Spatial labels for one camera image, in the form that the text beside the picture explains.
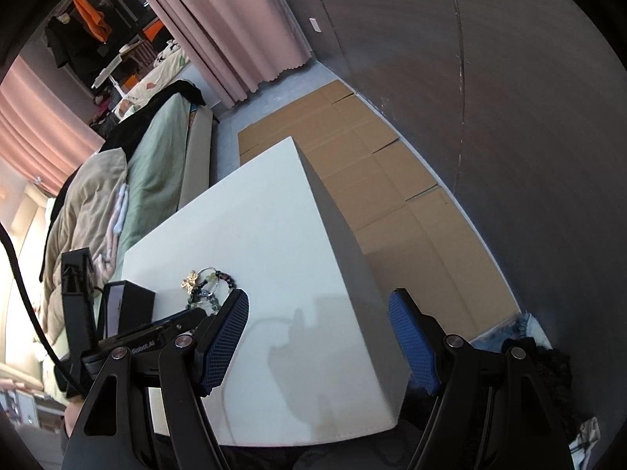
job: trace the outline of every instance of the gold charm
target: gold charm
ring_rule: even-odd
[[[199,275],[196,274],[196,271],[192,270],[183,282],[181,282],[181,288],[184,288],[188,295],[192,295],[192,290],[196,287],[198,277]]]

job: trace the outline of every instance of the blue gripper pad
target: blue gripper pad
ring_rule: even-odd
[[[227,374],[227,369],[248,321],[248,297],[240,295],[237,303],[228,314],[211,347],[205,352],[205,369],[200,385],[207,395],[219,386]]]
[[[436,356],[427,337],[401,296],[390,295],[388,317],[396,340],[410,365],[413,385],[435,395],[441,382],[436,371]]]

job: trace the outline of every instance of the gray floor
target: gray floor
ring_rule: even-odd
[[[240,131],[337,79],[327,67],[314,62],[299,70],[284,72],[275,81],[262,83],[246,101],[217,115],[220,124],[214,130],[212,139],[212,183],[219,182],[239,168],[237,134]]]

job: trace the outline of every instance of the wall switch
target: wall switch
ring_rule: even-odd
[[[312,24],[314,30],[316,30],[319,34],[322,33],[322,30],[320,30],[320,25],[318,24],[318,21],[316,21],[316,19],[310,17],[309,22]]]

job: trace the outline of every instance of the beige blanket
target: beige blanket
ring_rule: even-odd
[[[65,203],[48,237],[43,276],[42,328],[54,344],[65,326],[61,296],[61,255],[75,249],[89,248],[92,258],[107,256],[117,249],[117,242],[107,238],[107,229],[115,213],[116,198],[126,182],[127,163],[121,148],[90,157],[72,181]],[[96,268],[94,285],[100,288],[111,270]]]

